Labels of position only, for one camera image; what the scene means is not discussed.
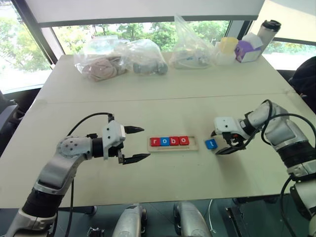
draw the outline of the black chair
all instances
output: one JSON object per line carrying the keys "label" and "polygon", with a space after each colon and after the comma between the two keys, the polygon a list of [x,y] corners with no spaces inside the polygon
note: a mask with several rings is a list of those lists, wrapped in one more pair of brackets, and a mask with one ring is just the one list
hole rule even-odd
{"label": "black chair", "polygon": [[24,113],[14,100],[8,100],[0,91],[0,156],[19,125]]}

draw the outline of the yellow cup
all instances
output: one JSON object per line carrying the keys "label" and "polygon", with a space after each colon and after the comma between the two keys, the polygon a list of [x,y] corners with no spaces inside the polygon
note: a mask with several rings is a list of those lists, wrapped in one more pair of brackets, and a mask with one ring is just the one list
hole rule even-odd
{"label": "yellow cup", "polygon": [[235,37],[223,37],[219,45],[221,52],[225,54],[232,54],[238,44],[238,39]]}

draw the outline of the clear plastic bag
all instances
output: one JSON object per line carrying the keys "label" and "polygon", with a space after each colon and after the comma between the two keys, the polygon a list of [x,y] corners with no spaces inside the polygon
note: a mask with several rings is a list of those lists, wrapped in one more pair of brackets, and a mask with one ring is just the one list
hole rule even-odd
{"label": "clear plastic bag", "polygon": [[126,44],[120,44],[115,48],[122,55],[121,63],[129,71],[137,74],[164,75],[168,71],[159,46],[150,39],[140,39]]}
{"label": "clear plastic bag", "polygon": [[126,69],[114,48],[126,41],[117,36],[95,37],[74,55],[74,65],[82,75],[94,81],[121,75]]}
{"label": "clear plastic bag", "polygon": [[202,40],[179,15],[174,16],[178,41],[170,65],[177,69],[203,69],[212,65],[214,46]]}

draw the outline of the floor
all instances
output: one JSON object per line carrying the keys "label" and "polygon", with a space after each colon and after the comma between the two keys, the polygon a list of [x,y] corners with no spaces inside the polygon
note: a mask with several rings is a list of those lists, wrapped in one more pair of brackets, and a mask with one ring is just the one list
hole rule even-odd
{"label": "floor", "polygon": [[[191,201],[208,223],[207,208],[210,200]],[[148,222],[146,227],[146,237],[176,236],[173,226],[173,205],[174,202],[155,202],[144,203],[146,208]],[[235,205],[232,199],[215,199],[211,206],[211,222],[213,237],[237,237],[238,235],[228,235],[225,223],[219,210],[224,206]],[[308,221],[305,220],[296,211],[295,204],[291,196],[284,197],[286,215],[292,224],[298,237],[308,235]],[[99,206],[94,216],[74,213],[70,237],[86,237],[89,227],[98,227],[105,229],[105,236],[110,237],[114,230],[119,216],[128,205],[109,205]],[[290,234],[284,226],[279,211],[279,203],[269,204],[263,200],[249,202],[240,206],[243,213],[243,221],[247,229],[246,235],[242,237],[290,237]],[[5,234],[12,221],[17,209],[0,209],[0,237]],[[62,237],[65,234],[68,221],[68,212],[59,211],[58,229],[56,237]]]}

